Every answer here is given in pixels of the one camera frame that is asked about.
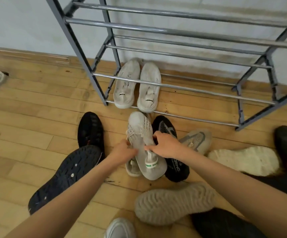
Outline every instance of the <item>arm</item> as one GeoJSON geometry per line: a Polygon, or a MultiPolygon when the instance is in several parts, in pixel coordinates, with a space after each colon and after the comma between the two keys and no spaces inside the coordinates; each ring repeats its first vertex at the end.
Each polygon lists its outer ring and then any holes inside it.
{"type": "Polygon", "coordinates": [[[96,167],[13,229],[6,238],[62,238],[73,226],[105,179],[138,150],[122,140],[96,167]]]}
{"type": "Polygon", "coordinates": [[[269,237],[287,237],[287,194],[183,146],[157,131],[157,146],[146,146],[163,157],[190,166],[231,205],[269,237]]]}

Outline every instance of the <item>hand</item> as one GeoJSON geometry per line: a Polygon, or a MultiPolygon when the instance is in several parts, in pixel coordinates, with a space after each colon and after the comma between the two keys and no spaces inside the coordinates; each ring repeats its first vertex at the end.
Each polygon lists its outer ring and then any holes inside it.
{"type": "Polygon", "coordinates": [[[115,145],[106,159],[111,160],[117,166],[127,163],[138,153],[138,149],[128,148],[129,145],[129,141],[122,139],[119,144],[115,145]]]}
{"type": "Polygon", "coordinates": [[[158,145],[147,145],[145,150],[152,151],[164,158],[174,158],[180,154],[180,150],[184,147],[176,138],[170,134],[156,131],[153,137],[158,140],[158,145]]]}

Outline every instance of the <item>white wall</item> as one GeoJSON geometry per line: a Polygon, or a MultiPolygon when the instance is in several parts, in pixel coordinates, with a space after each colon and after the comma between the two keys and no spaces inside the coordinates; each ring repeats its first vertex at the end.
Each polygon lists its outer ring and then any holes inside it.
{"type": "MultiPolygon", "coordinates": [[[[64,7],[70,0],[59,0],[64,7]]],[[[99,3],[98,0],[86,2],[99,3]]],[[[107,0],[108,4],[165,9],[175,11],[198,12],[217,15],[231,15],[266,20],[287,20],[287,0],[107,0]]],[[[130,13],[111,12],[112,22],[138,24],[182,30],[194,30],[208,33],[228,34],[254,38],[274,40],[281,32],[281,28],[249,26],[204,20],[138,15],[130,13]]],[[[99,10],[79,9],[76,18],[103,20],[99,10]]],[[[87,57],[95,57],[103,40],[107,36],[105,28],[72,25],[87,57]]],[[[247,44],[233,44],[228,42],[199,40],[175,36],[163,36],[114,30],[115,34],[130,36],[169,39],[206,45],[243,48],[249,50],[264,50],[265,47],[247,44]]],[[[167,44],[153,44],[132,40],[117,40],[117,45],[137,47],[150,50],[175,52],[189,55],[199,55],[233,61],[254,62],[256,56],[232,54],[207,49],[178,47],[167,44]]],[[[0,0],[0,47],[46,52],[61,55],[74,55],[70,44],[59,27],[55,17],[45,0],[0,0]]],[[[207,61],[188,60],[176,57],[158,56],[152,54],[119,51],[122,61],[132,57],[139,57],[157,62],[160,68],[177,69],[205,74],[239,77],[247,68],[235,65],[219,64],[207,61]]],[[[103,56],[105,60],[114,60],[111,50],[103,56]]],[[[278,49],[273,55],[276,73],[281,83],[287,84],[287,49],[278,49]]],[[[265,70],[256,71],[251,80],[268,81],[265,70]]]]}

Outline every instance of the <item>shoe rack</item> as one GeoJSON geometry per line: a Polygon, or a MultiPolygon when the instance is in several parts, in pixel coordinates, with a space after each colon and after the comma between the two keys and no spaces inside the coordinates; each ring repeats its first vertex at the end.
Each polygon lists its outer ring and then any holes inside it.
{"type": "Polygon", "coordinates": [[[85,69],[94,89],[98,93],[104,105],[108,105],[109,103],[114,103],[113,101],[108,100],[108,95],[114,84],[115,79],[126,80],[126,81],[131,81],[131,82],[136,82],[136,83],[144,83],[144,84],[149,84],[149,85],[156,85],[160,87],[175,88],[175,89],[203,93],[203,94],[210,94],[210,95],[215,95],[215,96],[235,98],[237,99],[237,103],[238,103],[238,113],[239,113],[238,124],[216,122],[216,121],[211,121],[211,120],[202,120],[202,119],[197,119],[197,117],[189,118],[189,117],[183,117],[183,116],[178,116],[178,115],[163,113],[163,112],[158,112],[158,111],[155,111],[155,113],[166,115],[166,116],[183,118],[183,119],[195,120],[195,121],[234,126],[236,131],[240,131],[246,126],[257,121],[258,119],[270,114],[271,112],[275,111],[281,106],[287,104],[287,94],[284,96],[281,96],[280,94],[276,72],[275,72],[274,64],[271,58],[272,53],[278,47],[287,48],[287,42],[285,42],[285,40],[287,39],[287,22],[278,22],[278,21],[269,21],[269,20],[253,20],[253,19],[235,18],[235,17],[229,17],[229,16],[204,15],[204,14],[197,14],[197,13],[153,10],[153,9],[143,9],[143,8],[133,8],[133,7],[109,6],[106,4],[106,0],[99,0],[100,4],[85,3],[84,2],[85,0],[71,0],[71,2],[64,9],[62,9],[58,0],[46,0],[46,1],[48,5],[50,6],[54,16],[56,17],[59,25],[61,26],[64,34],[66,35],[68,41],[70,42],[72,48],[74,49],[74,52],[76,53],[79,61],[82,63],[83,68],[85,69]],[[104,21],[94,21],[94,20],[73,18],[73,14],[78,8],[102,10],[104,21]],[[279,27],[279,28],[283,28],[284,30],[275,41],[272,41],[272,40],[264,40],[264,39],[256,39],[256,38],[209,34],[209,33],[197,32],[197,31],[183,31],[183,30],[169,29],[169,28],[156,28],[156,27],[147,27],[147,26],[139,26],[139,25],[112,23],[110,21],[109,11],[241,23],[241,24],[248,24],[248,25],[268,26],[268,27],[279,27]],[[88,63],[86,56],[71,28],[71,25],[70,25],[71,23],[107,28],[108,36],[105,39],[102,46],[100,47],[99,52],[96,55],[94,63],[92,65],[88,63]],[[191,43],[185,43],[185,42],[114,35],[113,29],[115,28],[122,29],[122,30],[138,31],[138,32],[193,37],[193,38],[201,38],[201,39],[208,39],[208,40],[219,40],[219,41],[226,41],[226,42],[233,42],[233,43],[246,43],[246,44],[259,45],[259,46],[266,46],[268,48],[266,49],[265,52],[257,52],[257,51],[240,50],[240,49],[234,49],[234,48],[191,44],[191,43]],[[224,61],[224,60],[218,60],[214,58],[205,58],[205,57],[200,57],[200,56],[182,55],[182,54],[159,52],[159,51],[154,51],[154,50],[144,50],[144,49],[131,48],[131,47],[121,47],[121,46],[116,46],[116,42],[115,42],[116,38],[131,39],[131,40],[138,40],[138,41],[148,41],[148,42],[156,42],[156,43],[165,43],[165,44],[174,44],[174,45],[181,45],[181,46],[186,46],[186,47],[199,47],[199,48],[227,51],[227,52],[234,52],[234,53],[252,54],[252,55],[257,55],[257,61],[255,63],[239,63],[235,61],[224,61]],[[100,62],[101,57],[107,48],[111,48],[113,50],[114,58],[117,64],[117,69],[113,76],[102,75],[102,74],[96,73],[96,67],[98,63],[100,62]],[[228,85],[231,87],[232,91],[235,92],[235,95],[228,95],[228,94],[216,93],[216,92],[211,92],[211,91],[206,91],[206,90],[201,90],[201,89],[176,86],[176,85],[171,85],[171,84],[154,83],[154,82],[147,82],[144,80],[132,80],[132,79],[127,79],[123,77],[118,77],[117,74],[121,68],[120,59],[118,56],[118,50],[126,50],[126,51],[134,51],[134,52],[142,52],[142,53],[150,53],[150,54],[158,54],[158,55],[165,55],[165,56],[174,56],[174,57],[182,57],[182,58],[189,58],[189,59],[196,59],[196,60],[205,60],[205,61],[210,61],[210,62],[240,65],[240,66],[249,67],[249,69],[237,81],[236,84],[215,82],[215,81],[210,81],[210,80],[202,80],[202,79],[197,79],[197,78],[192,78],[192,77],[175,76],[177,78],[182,78],[182,79],[197,80],[197,81],[204,81],[204,82],[221,84],[221,85],[228,85]],[[245,84],[246,80],[253,74],[253,72],[257,70],[258,68],[263,68],[267,70],[270,87],[272,89],[272,101],[247,98],[247,97],[242,96],[242,86],[245,84]],[[103,92],[103,90],[99,86],[96,76],[111,78],[109,87],[107,88],[105,92],[103,92]],[[265,104],[268,104],[268,106],[263,108],[261,111],[257,112],[252,117],[245,120],[244,113],[243,113],[243,101],[244,100],[265,103],[265,104]]]}

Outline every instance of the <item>wooden baseboard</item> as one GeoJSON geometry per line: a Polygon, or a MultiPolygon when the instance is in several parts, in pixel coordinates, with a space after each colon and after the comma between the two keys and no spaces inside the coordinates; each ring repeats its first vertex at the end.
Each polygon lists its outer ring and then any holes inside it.
{"type": "MultiPolygon", "coordinates": [[[[76,56],[63,56],[63,55],[55,55],[55,54],[47,54],[47,53],[39,53],[39,52],[30,52],[30,51],[22,51],[15,50],[9,48],[0,48],[0,57],[6,59],[17,59],[17,60],[26,60],[31,62],[39,62],[57,66],[65,66],[71,68],[82,68],[78,58],[76,56]]],[[[92,63],[94,59],[88,58],[89,63],[92,63]]],[[[98,68],[110,69],[113,72],[116,69],[116,63],[113,61],[101,60],[97,66],[98,68]]],[[[161,73],[178,75],[178,76],[187,76],[187,77],[195,77],[201,78],[205,80],[218,81],[218,82],[226,82],[226,83],[236,83],[237,79],[234,78],[226,78],[219,76],[211,76],[205,74],[197,74],[197,73],[189,73],[189,72],[179,72],[175,70],[160,70],[161,73]]],[[[259,91],[270,93],[271,88],[269,83],[250,81],[248,80],[244,85],[246,90],[259,91]]],[[[283,94],[287,93],[287,85],[280,84],[280,88],[283,94]]]]}

